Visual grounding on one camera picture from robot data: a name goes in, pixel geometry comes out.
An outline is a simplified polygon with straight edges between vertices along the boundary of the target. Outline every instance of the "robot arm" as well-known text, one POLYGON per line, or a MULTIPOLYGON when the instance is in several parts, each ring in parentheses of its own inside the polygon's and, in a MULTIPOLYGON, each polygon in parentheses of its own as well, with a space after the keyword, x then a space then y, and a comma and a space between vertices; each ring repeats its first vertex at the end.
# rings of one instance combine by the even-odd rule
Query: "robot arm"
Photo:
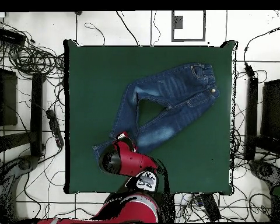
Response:
POLYGON ((136 177, 144 171, 156 173, 156 162, 146 156, 136 153, 136 146, 129 139, 128 134, 123 132, 101 154, 99 165, 102 170, 109 173, 136 177))

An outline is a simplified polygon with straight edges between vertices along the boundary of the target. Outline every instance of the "black cable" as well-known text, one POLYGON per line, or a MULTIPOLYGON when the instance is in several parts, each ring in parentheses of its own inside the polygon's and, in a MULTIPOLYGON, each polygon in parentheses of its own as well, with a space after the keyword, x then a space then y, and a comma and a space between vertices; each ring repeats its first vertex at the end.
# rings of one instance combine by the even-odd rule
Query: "black cable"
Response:
MULTIPOLYGON (((265 73, 265 79, 262 81, 262 82, 258 82, 258 84, 261 84, 261 83, 264 83, 267 79, 268 79, 268 72, 264 69, 258 69, 256 71, 254 71, 256 74, 257 74, 257 77, 258 78, 258 72, 260 71, 263 71, 265 73)), ((236 78, 239 79, 239 78, 242 78, 243 76, 247 75, 246 72, 236 72, 236 78)))
MULTIPOLYGON (((252 198, 254 198, 255 196, 258 196, 258 195, 261 195, 261 196, 266 197, 266 198, 268 198, 269 200, 271 200, 267 195, 265 195, 265 194, 263 194, 263 193, 256 193, 256 194, 253 194, 253 195, 249 198, 249 201, 248 201, 248 203, 249 203, 249 210, 250 210, 251 217, 253 218, 254 222, 257 222, 257 221, 256 221, 256 219, 255 219, 255 217, 253 216, 253 213, 252 213, 252 212, 254 212, 254 211, 252 210, 252 203, 251 203, 251 200, 252 200, 252 198)), ((266 207, 264 207, 264 206, 262 205, 260 208, 261 208, 261 212, 262 212, 262 213, 264 213, 267 217, 270 217, 269 213, 266 211, 266 210, 267 210, 266 207)))
POLYGON ((137 39, 135 38, 135 36, 132 34, 132 32, 129 30, 129 28, 127 27, 127 25, 124 23, 123 18, 119 15, 118 11, 116 11, 116 14, 118 15, 118 17, 121 19, 122 23, 124 24, 125 28, 129 31, 129 33, 132 35, 132 37, 134 38, 134 40, 136 41, 137 46, 139 46, 139 43, 137 42, 137 39))
POLYGON ((69 211, 69 212, 67 212, 67 213, 57 214, 57 215, 54 216, 54 218, 56 218, 57 216, 60 216, 60 215, 67 215, 67 214, 76 212, 77 210, 83 211, 83 212, 85 212, 86 214, 88 214, 88 215, 90 215, 90 216, 94 216, 94 214, 88 213, 87 211, 85 211, 85 210, 82 209, 82 208, 76 208, 76 209, 74 209, 73 211, 69 211))
POLYGON ((155 28, 158 30, 158 32, 159 32, 159 37, 157 38, 157 41, 155 41, 155 42, 152 44, 152 46, 154 46, 155 43, 159 42, 160 37, 161 37, 161 32, 160 32, 160 30, 159 30, 159 29, 157 28, 157 26, 156 26, 155 19, 156 19, 156 12, 155 12, 155 17, 153 18, 153 25, 154 25, 155 28))
POLYGON ((88 29, 95 29, 95 30, 99 31, 100 34, 101 34, 101 35, 103 36, 103 38, 104 38, 103 46, 105 45, 106 39, 105 39, 105 36, 104 36, 104 34, 102 33, 101 30, 99 30, 94 24, 92 24, 92 23, 90 23, 90 22, 86 22, 86 23, 84 24, 84 26, 87 27, 88 29), (90 25, 92 25, 92 26, 94 26, 94 27, 87 27, 86 24, 90 24, 90 25))
POLYGON ((32 198, 31 196, 29 196, 28 193, 27 193, 27 191, 26 191, 26 186, 27 186, 27 183, 28 183, 28 181, 29 181, 29 178, 30 178, 30 173, 28 173, 28 177, 27 177, 26 183, 25 183, 25 185, 24 185, 24 193, 26 194, 26 196, 27 196, 30 200, 34 201, 35 203, 37 203, 37 204, 39 205, 40 209, 38 210, 38 213, 37 213, 36 216, 34 217, 34 218, 37 218, 37 216, 39 215, 40 210, 41 210, 41 205, 40 205, 40 203, 37 202, 34 198, 32 198))
POLYGON ((255 38, 252 38, 252 39, 248 42, 248 44, 246 45, 245 50, 244 50, 244 63, 246 64, 246 51, 248 50, 248 46, 249 46, 249 44, 250 44, 251 41, 255 40, 255 39, 258 38, 258 37, 264 36, 264 35, 266 35, 266 34, 268 34, 268 33, 273 33, 273 32, 278 31, 278 30, 280 30, 280 27, 277 27, 277 28, 275 28, 275 29, 272 29, 272 30, 270 30, 270 31, 268 31, 268 32, 266 32, 266 33, 264 33, 264 34, 258 35, 258 36, 256 36, 255 38))
MULTIPOLYGON (((56 174, 58 174, 58 173, 60 173, 60 172, 64 172, 65 173, 65 171, 57 171, 53 176, 52 176, 52 178, 51 178, 51 180, 49 181, 50 183, 49 183, 49 187, 48 187, 48 202, 49 202, 49 192, 50 192, 50 185, 51 184, 53 184, 52 183, 52 180, 53 180, 53 178, 56 176, 56 174)), ((47 214, 46 215, 48 215, 48 217, 47 218, 50 218, 50 216, 49 216, 49 211, 50 211, 50 208, 51 208, 51 204, 50 203, 48 203, 48 212, 47 212, 47 214)))

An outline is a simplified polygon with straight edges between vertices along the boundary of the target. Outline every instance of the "electronic device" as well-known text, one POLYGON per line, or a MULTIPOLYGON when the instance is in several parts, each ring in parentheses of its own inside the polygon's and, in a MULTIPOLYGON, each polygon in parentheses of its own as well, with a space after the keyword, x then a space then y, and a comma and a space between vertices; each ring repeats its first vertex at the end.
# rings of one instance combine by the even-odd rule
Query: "electronic device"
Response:
POLYGON ((57 147, 62 148, 64 146, 64 141, 63 141, 63 137, 61 135, 61 131, 60 131, 60 127, 59 127, 59 123, 58 123, 56 114, 51 109, 47 110, 45 113, 47 114, 47 118, 50 120, 49 126, 50 126, 50 130, 52 131, 53 136, 55 137, 56 145, 57 145, 57 147))
POLYGON ((26 37, 22 34, 0 28, 0 41, 17 46, 24 46, 26 37))

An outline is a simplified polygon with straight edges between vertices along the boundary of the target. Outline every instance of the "cable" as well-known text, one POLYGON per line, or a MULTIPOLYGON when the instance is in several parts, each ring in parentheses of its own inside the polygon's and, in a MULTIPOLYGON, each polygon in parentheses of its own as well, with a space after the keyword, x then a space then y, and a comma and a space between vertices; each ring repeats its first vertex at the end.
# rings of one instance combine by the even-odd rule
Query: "cable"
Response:
POLYGON ((99 31, 100 34, 101 34, 101 35, 103 36, 103 38, 104 38, 103 46, 105 45, 106 39, 105 39, 105 36, 104 36, 104 34, 102 33, 101 30, 99 30, 94 24, 92 24, 92 23, 90 23, 90 22, 86 22, 86 23, 84 24, 84 26, 87 27, 88 29, 95 29, 95 30, 99 31), (94 27, 87 27, 86 24, 90 24, 90 25, 92 25, 92 26, 94 26, 94 27))
POLYGON ((132 32, 129 30, 129 28, 127 27, 127 25, 124 23, 123 18, 119 15, 118 11, 116 11, 116 14, 118 15, 118 17, 121 19, 122 23, 124 24, 125 28, 129 31, 129 33, 131 34, 131 36, 134 38, 134 40, 136 41, 137 46, 140 46, 139 43, 137 42, 137 39, 135 38, 135 36, 132 34, 132 32))
POLYGON ((160 30, 159 30, 159 29, 157 28, 157 26, 156 26, 155 19, 156 19, 156 12, 155 12, 155 17, 153 18, 153 25, 154 25, 155 28, 158 30, 158 32, 159 32, 159 37, 157 38, 157 41, 155 41, 155 42, 152 44, 152 46, 154 46, 155 43, 159 42, 160 37, 161 37, 161 32, 160 32, 160 30))
MULTIPOLYGON (((254 222, 257 222, 257 221, 256 221, 255 217, 253 216, 253 213, 252 213, 252 212, 254 212, 254 213, 256 213, 256 214, 257 214, 258 212, 255 212, 255 211, 252 210, 252 203, 251 203, 251 200, 252 200, 252 198, 254 198, 255 196, 258 196, 258 195, 261 195, 261 196, 266 197, 266 198, 268 198, 269 200, 271 200, 267 195, 265 195, 265 194, 263 194, 263 193, 256 193, 256 194, 253 194, 253 195, 249 198, 249 201, 248 201, 248 203, 249 203, 249 210, 250 210, 251 217, 252 217, 252 219, 254 220, 254 222)), ((263 206, 263 205, 262 205, 260 208, 261 208, 261 212, 264 213, 267 217, 270 218, 270 213, 267 211, 267 208, 266 208, 265 206, 263 206)))
MULTIPOLYGON (((262 82, 258 82, 258 84, 264 83, 267 80, 267 78, 268 78, 268 73, 264 69, 258 69, 257 71, 254 71, 257 74, 256 78, 258 78, 258 72, 260 72, 260 71, 265 72, 265 79, 262 82)), ((242 78, 245 75, 247 75, 247 72, 238 72, 238 71, 236 71, 236 79, 242 78)))
POLYGON ((37 202, 35 199, 33 199, 31 196, 29 196, 28 193, 27 193, 27 191, 26 191, 26 186, 27 186, 27 183, 28 183, 28 181, 29 181, 29 178, 30 178, 30 173, 28 173, 28 177, 27 177, 26 183, 25 183, 25 185, 24 185, 24 192, 25 192, 26 196, 27 196, 30 200, 34 201, 35 203, 37 203, 37 204, 39 205, 40 209, 38 210, 38 213, 37 213, 36 216, 34 217, 34 218, 37 218, 37 216, 39 215, 40 210, 41 210, 41 205, 40 205, 39 202, 37 202))
POLYGON ((246 51, 248 50, 248 46, 249 46, 249 44, 250 44, 251 41, 255 40, 255 39, 258 38, 258 37, 264 36, 264 35, 266 35, 266 34, 268 34, 268 33, 273 33, 273 32, 278 31, 278 30, 280 30, 280 27, 277 27, 276 29, 272 29, 272 30, 270 30, 270 31, 268 31, 268 32, 266 32, 266 33, 264 33, 264 34, 258 35, 258 36, 256 36, 255 38, 252 38, 252 39, 248 42, 248 44, 246 45, 245 50, 244 50, 244 63, 246 64, 246 51))

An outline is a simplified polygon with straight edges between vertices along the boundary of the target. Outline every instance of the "jeans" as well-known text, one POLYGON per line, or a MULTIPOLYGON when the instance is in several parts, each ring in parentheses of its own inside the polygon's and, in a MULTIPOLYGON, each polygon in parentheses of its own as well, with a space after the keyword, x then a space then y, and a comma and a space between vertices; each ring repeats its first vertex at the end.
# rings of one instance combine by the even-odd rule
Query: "jeans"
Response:
POLYGON ((93 146, 97 162, 104 149, 123 131, 136 142, 137 152, 148 154, 198 119, 219 95, 210 64, 184 64, 130 83, 123 94, 110 139, 93 146), (140 100, 151 100, 165 109, 139 127, 140 100))

